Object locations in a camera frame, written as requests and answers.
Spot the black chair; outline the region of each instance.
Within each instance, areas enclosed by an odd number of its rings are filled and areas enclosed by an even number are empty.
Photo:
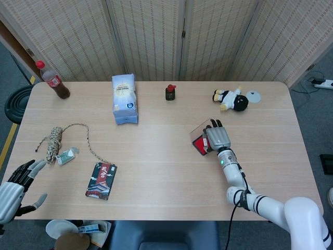
[[[13,123],[21,124],[33,87],[34,85],[29,85],[20,88],[12,93],[7,99],[5,103],[5,114]]]
[[[216,221],[116,221],[110,249],[220,250]]]

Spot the plastic bottle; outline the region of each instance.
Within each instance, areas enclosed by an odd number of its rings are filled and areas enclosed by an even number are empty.
[[[168,87],[165,89],[165,99],[167,101],[175,100],[176,98],[176,85],[169,84]]]
[[[53,69],[45,67],[45,63],[40,60],[36,62],[36,66],[41,70],[43,80],[57,93],[60,98],[66,99],[70,96],[71,93],[68,88],[64,86],[62,80]]]

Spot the rope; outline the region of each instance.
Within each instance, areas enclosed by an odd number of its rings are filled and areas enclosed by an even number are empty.
[[[68,129],[69,127],[74,126],[74,125],[81,125],[81,126],[84,126],[87,128],[87,143],[88,143],[89,151],[100,161],[112,165],[113,163],[102,159],[100,156],[98,156],[95,153],[95,151],[92,150],[92,148],[90,147],[90,141],[89,141],[89,127],[87,124],[84,124],[84,123],[72,123],[72,124],[68,125],[67,127],[65,127],[64,129],[62,129],[61,127],[52,128],[51,134],[42,139],[42,141],[36,148],[35,152],[38,151],[38,149],[40,148],[40,146],[46,139],[49,139],[48,148],[47,148],[47,152],[46,152],[46,161],[47,161],[47,163],[52,164],[55,160],[56,155],[58,155],[58,153],[59,153],[59,149],[61,148],[62,133],[64,133],[64,131],[66,129]]]

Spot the red cap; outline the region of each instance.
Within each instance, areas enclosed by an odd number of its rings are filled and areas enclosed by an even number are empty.
[[[172,92],[176,87],[177,87],[176,85],[171,85],[171,84],[169,84],[169,85],[168,85],[168,91],[169,91],[169,92]]]
[[[45,67],[45,63],[43,61],[39,60],[36,62],[36,66],[39,69],[43,69]]]

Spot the gray carpet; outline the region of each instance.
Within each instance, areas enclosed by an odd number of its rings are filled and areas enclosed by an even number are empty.
[[[11,123],[3,113],[3,104],[9,93],[26,85],[25,79],[12,62],[8,52],[0,45],[0,148],[3,147],[7,138]],[[311,76],[321,77],[321,71],[327,79],[333,79],[333,51],[318,63],[312,71],[304,77],[295,87],[301,92],[311,92],[316,89],[311,86],[307,79]],[[306,150],[313,169],[314,177],[324,206],[324,218],[328,226],[333,229],[333,209],[327,203],[327,191],[333,186],[333,176],[323,174],[320,162],[320,154],[333,154],[333,90],[323,90],[311,94],[296,93],[291,91],[292,101],[297,111],[297,118],[304,138]],[[2,179],[7,165],[8,156],[0,171]],[[45,233],[45,225],[48,221],[15,220],[5,226],[6,234],[0,239],[0,250],[47,250],[53,247],[54,240]],[[228,222],[219,222],[221,249],[224,249]],[[278,226],[264,221],[234,221],[229,250],[255,249],[290,249],[289,234]]]

